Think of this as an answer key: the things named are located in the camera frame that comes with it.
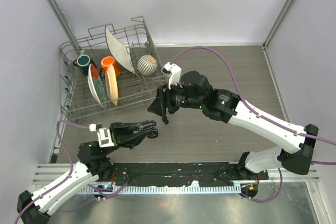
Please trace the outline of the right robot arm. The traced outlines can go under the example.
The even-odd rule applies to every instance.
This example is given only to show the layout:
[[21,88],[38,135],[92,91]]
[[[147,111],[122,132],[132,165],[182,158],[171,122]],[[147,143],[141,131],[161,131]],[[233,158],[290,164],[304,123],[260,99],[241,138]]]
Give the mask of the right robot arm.
[[284,168],[297,175],[308,174],[315,145],[313,137],[318,134],[316,126],[295,126],[292,130],[288,122],[258,110],[239,95],[214,89],[197,71],[182,75],[176,84],[158,86],[148,112],[168,123],[166,115],[174,114],[179,108],[200,109],[211,120],[243,127],[277,145],[265,151],[244,152],[237,165],[242,179],[275,168]]

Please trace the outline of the black earbud charging case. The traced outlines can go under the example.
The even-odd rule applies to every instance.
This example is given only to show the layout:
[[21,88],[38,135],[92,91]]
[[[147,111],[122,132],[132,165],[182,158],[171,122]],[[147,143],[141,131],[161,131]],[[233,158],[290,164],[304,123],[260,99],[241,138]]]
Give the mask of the black earbud charging case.
[[158,135],[159,135],[158,130],[157,130],[157,129],[153,129],[153,130],[147,135],[147,137],[148,137],[148,138],[156,138],[156,137],[158,137]]

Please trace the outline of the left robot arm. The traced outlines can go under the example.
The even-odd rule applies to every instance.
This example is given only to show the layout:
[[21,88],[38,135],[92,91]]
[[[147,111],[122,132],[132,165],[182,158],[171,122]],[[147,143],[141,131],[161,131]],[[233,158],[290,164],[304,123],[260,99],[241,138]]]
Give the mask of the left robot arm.
[[155,120],[113,122],[109,127],[90,124],[84,128],[95,132],[98,139],[79,146],[79,160],[70,162],[68,172],[33,193],[26,190],[18,196],[15,223],[20,220],[23,223],[47,223],[50,216],[78,190],[93,182],[105,182],[111,178],[114,167],[108,157],[110,153],[120,148],[131,150],[146,137],[158,136]]

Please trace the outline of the black earbud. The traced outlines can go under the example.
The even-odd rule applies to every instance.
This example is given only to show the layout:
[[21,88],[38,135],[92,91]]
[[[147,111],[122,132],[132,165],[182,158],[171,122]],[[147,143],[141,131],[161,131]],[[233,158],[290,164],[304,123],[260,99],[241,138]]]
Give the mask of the black earbud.
[[169,123],[169,121],[168,121],[168,119],[167,119],[167,116],[163,116],[163,117],[162,117],[162,121],[163,121],[165,124],[168,124],[168,123]]

